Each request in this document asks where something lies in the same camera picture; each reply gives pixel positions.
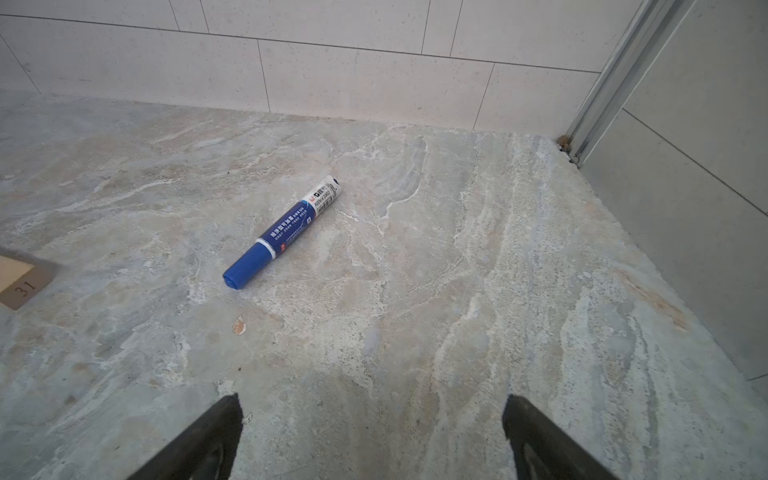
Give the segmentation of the natural wood long block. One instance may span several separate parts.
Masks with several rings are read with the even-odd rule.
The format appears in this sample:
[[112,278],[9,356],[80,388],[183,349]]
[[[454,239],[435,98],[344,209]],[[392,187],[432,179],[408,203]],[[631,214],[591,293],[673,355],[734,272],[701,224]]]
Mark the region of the natural wood long block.
[[61,265],[30,253],[1,248],[1,305],[17,311],[40,293]]

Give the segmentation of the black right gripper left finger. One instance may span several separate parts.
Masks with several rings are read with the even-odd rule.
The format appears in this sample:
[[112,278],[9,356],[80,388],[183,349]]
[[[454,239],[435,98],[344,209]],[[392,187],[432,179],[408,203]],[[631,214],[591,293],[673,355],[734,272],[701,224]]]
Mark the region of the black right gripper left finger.
[[242,430],[239,396],[224,396],[129,479],[228,479]]

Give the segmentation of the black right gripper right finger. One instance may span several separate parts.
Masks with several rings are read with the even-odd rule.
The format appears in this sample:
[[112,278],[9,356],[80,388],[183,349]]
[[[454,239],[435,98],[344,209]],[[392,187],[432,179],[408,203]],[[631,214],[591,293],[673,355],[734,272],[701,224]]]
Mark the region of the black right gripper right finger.
[[524,396],[508,397],[502,427],[518,479],[617,479]]

